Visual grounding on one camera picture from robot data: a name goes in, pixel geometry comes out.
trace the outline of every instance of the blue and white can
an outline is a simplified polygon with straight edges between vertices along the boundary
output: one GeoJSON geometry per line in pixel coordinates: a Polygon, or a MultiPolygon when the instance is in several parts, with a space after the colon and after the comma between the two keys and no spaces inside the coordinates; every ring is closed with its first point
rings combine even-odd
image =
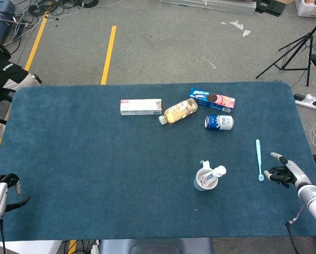
{"type": "Polygon", "coordinates": [[[205,128],[209,130],[229,131],[233,128],[233,118],[230,115],[208,115],[205,118],[205,128]]]}

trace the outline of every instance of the plastic bottle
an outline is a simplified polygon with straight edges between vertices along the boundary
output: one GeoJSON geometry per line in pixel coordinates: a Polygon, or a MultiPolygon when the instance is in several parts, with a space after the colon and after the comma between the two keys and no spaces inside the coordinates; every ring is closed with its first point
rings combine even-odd
{"type": "Polygon", "coordinates": [[[189,98],[165,110],[164,115],[159,116],[159,121],[161,124],[174,123],[194,113],[197,109],[196,101],[189,98]]]}
{"type": "Polygon", "coordinates": [[[219,166],[211,172],[208,172],[201,176],[199,182],[201,183],[202,187],[207,187],[210,183],[214,182],[218,179],[218,177],[221,177],[224,174],[226,174],[226,168],[224,166],[219,166]]]}

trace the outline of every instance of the cup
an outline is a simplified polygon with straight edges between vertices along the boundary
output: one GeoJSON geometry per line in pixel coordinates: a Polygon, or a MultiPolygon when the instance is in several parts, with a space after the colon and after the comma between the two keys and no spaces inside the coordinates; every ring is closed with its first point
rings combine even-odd
{"type": "Polygon", "coordinates": [[[209,189],[213,189],[214,187],[217,186],[218,184],[218,179],[216,179],[214,182],[210,183],[207,187],[202,187],[201,186],[201,183],[199,181],[200,177],[203,176],[204,174],[208,173],[208,172],[211,172],[212,169],[210,168],[202,168],[202,169],[199,169],[197,174],[196,174],[196,177],[193,181],[193,184],[194,184],[194,187],[201,191],[201,192],[204,192],[204,191],[208,191],[209,189]]]}

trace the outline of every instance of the bottle cap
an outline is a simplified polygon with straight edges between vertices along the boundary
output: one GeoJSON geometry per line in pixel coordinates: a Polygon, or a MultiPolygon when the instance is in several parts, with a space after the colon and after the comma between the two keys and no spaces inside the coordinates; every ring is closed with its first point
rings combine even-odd
{"type": "Polygon", "coordinates": [[[161,115],[159,116],[159,121],[162,125],[166,124],[167,123],[167,120],[166,120],[166,117],[165,115],[161,115]]]}
{"type": "Polygon", "coordinates": [[[224,166],[219,166],[215,168],[214,171],[217,177],[221,177],[222,175],[226,174],[226,168],[224,166]]]}

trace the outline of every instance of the blue carpet tablecloth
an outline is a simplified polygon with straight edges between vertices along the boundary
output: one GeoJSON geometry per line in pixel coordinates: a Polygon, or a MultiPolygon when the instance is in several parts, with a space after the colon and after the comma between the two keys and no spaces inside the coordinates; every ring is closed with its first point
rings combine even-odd
{"type": "MultiPolygon", "coordinates": [[[[263,170],[295,161],[316,185],[316,167],[288,85],[201,83],[32,87],[16,93],[0,148],[0,174],[15,173],[29,203],[5,215],[8,241],[287,235],[302,203],[294,186],[258,180],[263,170]],[[205,129],[198,107],[174,124],[157,115],[121,116],[121,99],[161,98],[163,109],[191,87],[236,99],[231,131],[205,129]],[[218,186],[199,192],[200,160],[224,165],[218,186]]],[[[316,235],[304,211],[295,235],[316,235]]]]}

